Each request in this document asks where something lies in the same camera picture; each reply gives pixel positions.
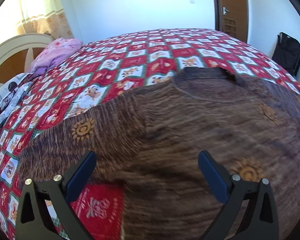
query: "metal screw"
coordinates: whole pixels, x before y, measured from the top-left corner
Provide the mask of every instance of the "metal screw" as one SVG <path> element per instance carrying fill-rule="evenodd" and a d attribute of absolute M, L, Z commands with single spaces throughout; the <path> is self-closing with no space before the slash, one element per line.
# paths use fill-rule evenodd
<path fill-rule="evenodd" d="M 32 183 L 32 179 L 26 179 L 25 184 L 30 185 Z"/>
<path fill-rule="evenodd" d="M 57 174 L 53 177 L 54 181 L 60 181 L 62 179 L 62 176 L 60 174 Z"/>
<path fill-rule="evenodd" d="M 266 179 L 266 178 L 263 178 L 262 179 L 262 183 L 265 184 L 265 185 L 268 185 L 269 184 L 269 180 Z"/>
<path fill-rule="evenodd" d="M 233 179 L 234 181 L 239 181 L 239 180 L 241 179 L 241 177 L 240 177 L 240 175 L 238 175 L 238 174 L 233 174 L 233 175 L 232 175 L 232 179 Z"/>

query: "wall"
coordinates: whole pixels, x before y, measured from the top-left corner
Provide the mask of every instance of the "wall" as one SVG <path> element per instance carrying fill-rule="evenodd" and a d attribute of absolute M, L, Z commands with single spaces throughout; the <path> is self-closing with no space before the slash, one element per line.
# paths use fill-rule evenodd
<path fill-rule="evenodd" d="M 300 42 L 300 16 L 289 0 L 248 0 L 248 44 L 272 57 L 280 32 Z"/>
<path fill-rule="evenodd" d="M 62 0 L 84 43 L 158 28 L 215 28 L 214 0 Z"/>

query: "headboard panel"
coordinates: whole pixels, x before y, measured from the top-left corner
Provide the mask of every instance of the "headboard panel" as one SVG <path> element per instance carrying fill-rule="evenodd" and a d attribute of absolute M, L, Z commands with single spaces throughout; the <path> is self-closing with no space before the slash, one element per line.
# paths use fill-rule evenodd
<path fill-rule="evenodd" d="M 46 34 L 27 33 L 0 44 L 0 87 L 15 75 L 23 73 L 53 40 Z"/>

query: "door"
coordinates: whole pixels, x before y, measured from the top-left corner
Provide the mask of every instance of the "door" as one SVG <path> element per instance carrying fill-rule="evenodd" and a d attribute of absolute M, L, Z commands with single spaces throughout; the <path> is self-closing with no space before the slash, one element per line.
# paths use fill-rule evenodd
<path fill-rule="evenodd" d="M 247 42 L 248 5 L 247 0 L 215 0 L 217 3 L 216 29 Z"/>

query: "door handle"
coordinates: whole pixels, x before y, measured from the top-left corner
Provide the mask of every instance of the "door handle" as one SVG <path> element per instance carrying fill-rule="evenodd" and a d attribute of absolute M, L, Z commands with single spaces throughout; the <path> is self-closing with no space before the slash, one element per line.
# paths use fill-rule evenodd
<path fill-rule="evenodd" d="M 226 15 L 227 14 L 227 12 L 230 12 L 229 10 L 227 10 L 227 8 L 226 7 L 224 7 L 223 8 L 223 15 Z"/>

